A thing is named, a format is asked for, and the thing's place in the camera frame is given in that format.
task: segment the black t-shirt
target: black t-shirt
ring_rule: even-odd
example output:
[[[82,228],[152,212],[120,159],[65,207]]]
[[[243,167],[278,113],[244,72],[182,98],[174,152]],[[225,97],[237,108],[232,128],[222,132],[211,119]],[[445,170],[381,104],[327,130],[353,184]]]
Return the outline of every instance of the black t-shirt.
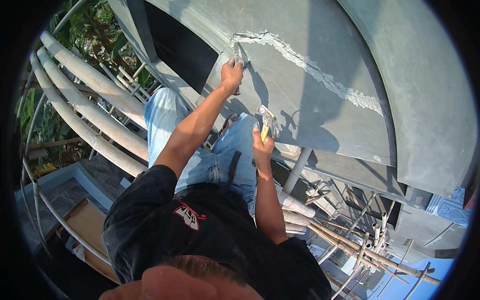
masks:
[[[102,238],[121,283],[179,255],[202,255],[239,271],[264,299],[331,298],[328,280],[304,240],[276,245],[256,228],[234,192],[209,185],[174,197],[177,177],[154,166],[113,204]]]

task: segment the jeans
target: jeans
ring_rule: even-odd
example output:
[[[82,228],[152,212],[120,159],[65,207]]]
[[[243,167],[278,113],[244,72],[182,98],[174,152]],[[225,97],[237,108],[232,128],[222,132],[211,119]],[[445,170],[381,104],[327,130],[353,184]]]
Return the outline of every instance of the jeans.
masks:
[[[148,126],[148,167],[150,168],[165,147],[175,127],[189,115],[189,111],[179,96],[170,88],[156,91],[145,105],[145,122]],[[255,207],[254,193],[256,166],[253,164],[253,127],[258,120],[245,113],[223,131],[217,139],[213,151],[203,146],[198,148],[183,169],[175,187],[175,193],[188,185],[210,182],[226,183],[228,170],[235,151],[241,152],[230,190],[242,196],[249,211]]]

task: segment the yellow hammer handle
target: yellow hammer handle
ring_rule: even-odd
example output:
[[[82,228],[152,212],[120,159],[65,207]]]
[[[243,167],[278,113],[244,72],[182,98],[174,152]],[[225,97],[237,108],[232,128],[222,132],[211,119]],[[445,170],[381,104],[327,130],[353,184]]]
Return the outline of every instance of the yellow hammer handle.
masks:
[[[262,142],[265,142],[265,139],[267,138],[268,129],[269,127],[265,125],[262,127],[262,133],[260,134],[260,137],[262,138]]]

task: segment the exposed repair patch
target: exposed repair patch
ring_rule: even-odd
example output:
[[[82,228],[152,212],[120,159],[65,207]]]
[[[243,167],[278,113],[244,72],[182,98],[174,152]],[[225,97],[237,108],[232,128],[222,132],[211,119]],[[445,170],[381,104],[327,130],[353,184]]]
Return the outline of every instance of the exposed repair patch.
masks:
[[[313,76],[318,82],[323,83],[327,89],[337,94],[340,98],[347,99],[356,106],[370,108],[380,115],[384,115],[380,100],[377,97],[366,96],[353,88],[347,88],[341,83],[334,82],[333,75],[322,72],[315,61],[310,60],[308,56],[304,57],[293,51],[289,44],[268,30],[259,33],[250,31],[234,33],[229,43],[230,47],[233,47],[233,42],[269,44],[282,53],[283,57],[303,68],[308,74]]]

